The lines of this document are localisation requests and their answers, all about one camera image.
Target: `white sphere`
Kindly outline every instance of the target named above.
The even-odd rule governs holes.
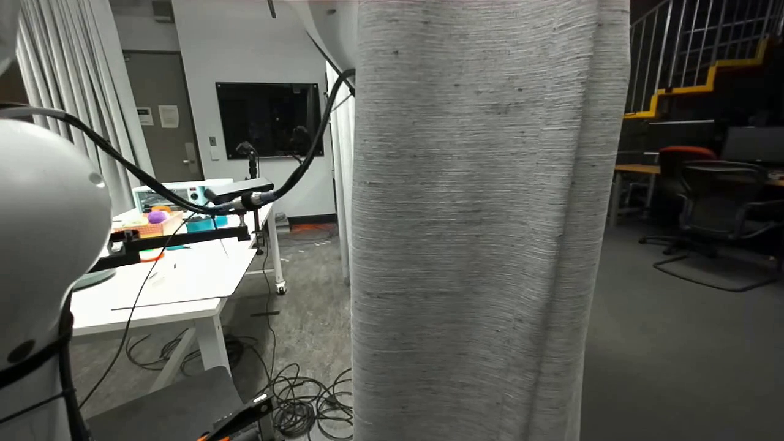
[[[0,120],[0,369],[49,342],[65,289],[109,230],[109,195],[85,153],[29,121]]]

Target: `fabric curtain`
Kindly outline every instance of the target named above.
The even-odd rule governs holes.
[[[626,0],[362,0],[361,441],[576,441]]]
[[[326,63],[328,87],[336,83],[337,74]],[[337,233],[340,233],[340,262],[342,278],[350,278],[350,249],[353,249],[353,118],[356,97],[348,87],[340,87],[336,99],[328,132],[332,139],[332,174],[336,174],[336,211],[337,211]]]
[[[80,118],[122,156],[152,172],[107,0],[20,3],[18,61],[31,105],[62,108]],[[41,118],[37,121],[85,152],[109,189],[116,212],[130,207],[133,178],[121,164],[78,130]]]

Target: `blue object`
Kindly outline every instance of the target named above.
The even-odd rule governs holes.
[[[188,217],[188,219],[185,219],[185,230],[188,230],[188,233],[204,233],[204,230],[222,228],[226,223],[227,223],[226,216],[216,216],[216,217]]]

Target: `wall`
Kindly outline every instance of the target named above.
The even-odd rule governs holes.
[[[152,0],[112,0],[125,50],[179,50],[173,22],[158,22]]]
[[[125,50],[179,50],[177,26],[152,15],[116,15]]]
[[[226,158],[216,83],[302,80],[321,83],[323,87],[323,59],[283,3],[276,3],[276,19],[269,17],[266,3],[259,0],[173,0],[172,4],[204,174],[209,178],[244,178],[248,164]],[[276,205],[292,217],[336,212],[331,141],[328,136],[323,141],[326,156],[315,156],[298,185]],[[280,185],[294,167],[294,158],[269,158],[259,164],[259,174]]]
[[[27,103],[20,63],[10,63],[5,71],[0,71],[0,99]]]

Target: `monitor screen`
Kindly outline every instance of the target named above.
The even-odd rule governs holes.
[[[720,156],[731,161],[784,164],[784,126],[731,126]]]
[[[227,158],[244,158],[244,141],[259,156],[303,156],[321,121],[319,83],[219,83],[219,103]]]

